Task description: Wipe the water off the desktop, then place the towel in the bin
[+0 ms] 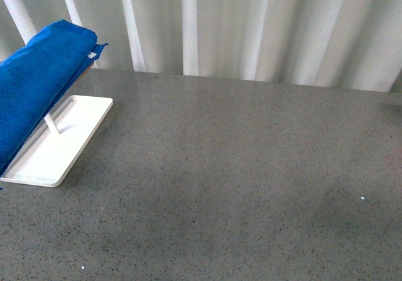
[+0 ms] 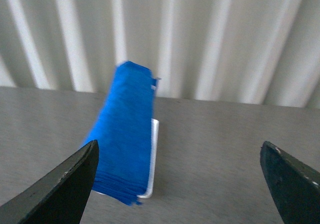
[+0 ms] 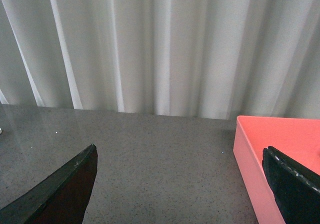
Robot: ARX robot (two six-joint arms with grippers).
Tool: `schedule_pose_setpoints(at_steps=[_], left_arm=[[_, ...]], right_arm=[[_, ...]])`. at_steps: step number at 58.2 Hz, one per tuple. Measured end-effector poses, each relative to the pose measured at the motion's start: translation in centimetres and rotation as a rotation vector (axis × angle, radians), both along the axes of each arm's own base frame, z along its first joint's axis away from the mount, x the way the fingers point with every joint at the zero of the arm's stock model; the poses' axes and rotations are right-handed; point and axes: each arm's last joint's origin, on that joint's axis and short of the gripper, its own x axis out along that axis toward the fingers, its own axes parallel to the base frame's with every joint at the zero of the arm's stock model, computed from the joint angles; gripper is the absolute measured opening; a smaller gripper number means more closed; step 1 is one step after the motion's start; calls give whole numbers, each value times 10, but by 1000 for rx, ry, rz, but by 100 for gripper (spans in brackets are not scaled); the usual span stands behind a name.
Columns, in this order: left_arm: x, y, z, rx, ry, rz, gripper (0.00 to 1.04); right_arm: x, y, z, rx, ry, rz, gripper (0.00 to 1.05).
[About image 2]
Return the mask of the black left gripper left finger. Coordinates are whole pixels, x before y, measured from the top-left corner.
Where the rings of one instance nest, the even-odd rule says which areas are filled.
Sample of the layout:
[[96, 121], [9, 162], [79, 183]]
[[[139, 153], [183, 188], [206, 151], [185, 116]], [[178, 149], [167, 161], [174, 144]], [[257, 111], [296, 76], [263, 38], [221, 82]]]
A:
[[1, 223], [80, 223], [98, 166], [89, 142], [25, 191], [0, 207]]

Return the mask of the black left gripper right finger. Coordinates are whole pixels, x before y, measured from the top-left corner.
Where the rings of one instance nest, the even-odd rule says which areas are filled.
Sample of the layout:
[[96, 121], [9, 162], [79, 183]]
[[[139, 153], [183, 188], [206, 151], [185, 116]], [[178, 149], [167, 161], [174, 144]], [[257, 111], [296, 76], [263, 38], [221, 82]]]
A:
[[319, 223], [319, 172], [271, 142], [260, 151], [260, 165], [284, 223]]

